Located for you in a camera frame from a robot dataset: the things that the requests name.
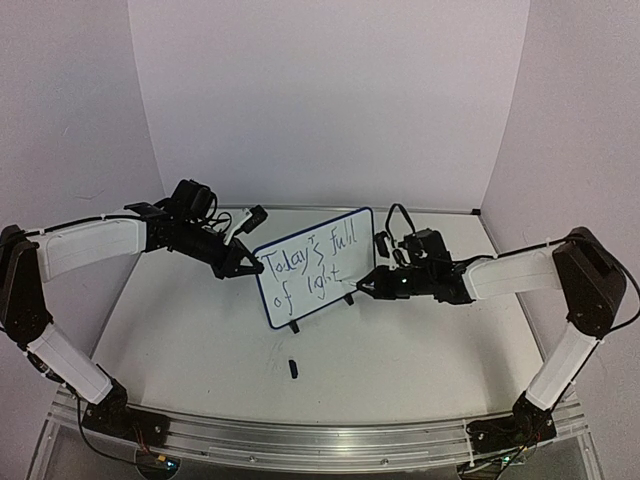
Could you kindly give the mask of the dark blue marker cap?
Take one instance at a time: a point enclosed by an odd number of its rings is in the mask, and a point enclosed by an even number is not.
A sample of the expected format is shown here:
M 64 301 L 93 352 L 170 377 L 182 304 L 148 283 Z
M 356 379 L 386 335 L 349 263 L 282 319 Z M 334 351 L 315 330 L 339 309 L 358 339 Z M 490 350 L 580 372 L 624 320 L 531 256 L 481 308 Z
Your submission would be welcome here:
M 290 375 L 292 379 L 297 379 L 299 377 L 299 370 L 297 366 L 297 362 L 294 359 L 288 360 Z

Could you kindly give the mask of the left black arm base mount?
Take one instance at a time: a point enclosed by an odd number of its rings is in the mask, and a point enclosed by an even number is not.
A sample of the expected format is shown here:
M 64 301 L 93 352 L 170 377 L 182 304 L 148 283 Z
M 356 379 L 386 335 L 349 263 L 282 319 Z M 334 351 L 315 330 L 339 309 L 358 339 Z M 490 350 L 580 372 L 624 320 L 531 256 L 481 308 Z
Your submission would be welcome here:
M 162 447 L 168 437 L 170 420 L 166 415 L 129 406 L 125 397 L 112 397 L 99 404 L 89 404 L 81 417 L 81 425 L 140 446 Z

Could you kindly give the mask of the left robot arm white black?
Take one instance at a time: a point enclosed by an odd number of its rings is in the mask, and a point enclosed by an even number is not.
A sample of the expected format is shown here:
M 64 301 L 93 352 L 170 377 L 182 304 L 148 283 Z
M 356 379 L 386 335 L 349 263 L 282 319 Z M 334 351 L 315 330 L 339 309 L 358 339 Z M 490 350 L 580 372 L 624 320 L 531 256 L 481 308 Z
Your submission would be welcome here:
M 256 205 L 235 220 L 218 212 L 208 186 L 182 180 L 156 203 L 133 203 L 121 212 L 39 230 L 8 226 L 1 232 L 1 329 L 44 375 L 96 405 L 94 414 L 110 433 L 127 434 L 135 420 L 116 398 L 123 389 L 54 323 L 44 284 L 104 260 L 157 250 L 202 262 L 218 279 L 257 275 L 264 266 L 238 237 L 267 217 Z

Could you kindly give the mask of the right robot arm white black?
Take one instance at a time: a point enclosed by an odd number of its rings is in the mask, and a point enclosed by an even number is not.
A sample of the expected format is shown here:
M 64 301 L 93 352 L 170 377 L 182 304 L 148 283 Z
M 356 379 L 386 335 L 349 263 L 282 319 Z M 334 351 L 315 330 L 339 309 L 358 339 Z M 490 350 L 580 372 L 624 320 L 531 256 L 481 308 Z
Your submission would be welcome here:
M 380 265 L 355 287 L 376 300 L 430 296 L 440 303 L 467 305 L 507 294 L 542 289 L 563 293 L 567 325 L 555 350 L 520 396 L 513 412 L 551 411 L 595 348 L 625 328 L 616 317 L 629 288 L 639 284 L 629 270 L 585 227 L 567 236 L 506 252 L 455 260 L 442 235 L 432 229 L 411 233 L 389 250 L 375 240 L 393 266 Z

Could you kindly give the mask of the blue framed whiteboard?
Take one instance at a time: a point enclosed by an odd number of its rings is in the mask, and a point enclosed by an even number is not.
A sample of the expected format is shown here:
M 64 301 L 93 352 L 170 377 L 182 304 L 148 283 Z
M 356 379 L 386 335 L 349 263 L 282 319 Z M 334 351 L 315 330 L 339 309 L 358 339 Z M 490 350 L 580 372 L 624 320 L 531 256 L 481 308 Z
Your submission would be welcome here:
M 269 326 L 287 327 L 353 294 L 344 280 L 360 280 L 376 266 L 373 236 L 374 212 L 361 207 L 257 247 Z

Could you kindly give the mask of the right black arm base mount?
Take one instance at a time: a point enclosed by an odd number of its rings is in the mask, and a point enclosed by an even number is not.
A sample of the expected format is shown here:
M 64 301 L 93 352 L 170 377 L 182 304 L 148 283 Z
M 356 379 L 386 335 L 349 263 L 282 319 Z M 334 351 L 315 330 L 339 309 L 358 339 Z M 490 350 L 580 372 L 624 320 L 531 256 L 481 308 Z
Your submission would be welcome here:
M 555 423 L 547 411 L 534 407 L 490 420 L 475 420 L 466 427 L 475 453 L 530 447 L 556 437 Z

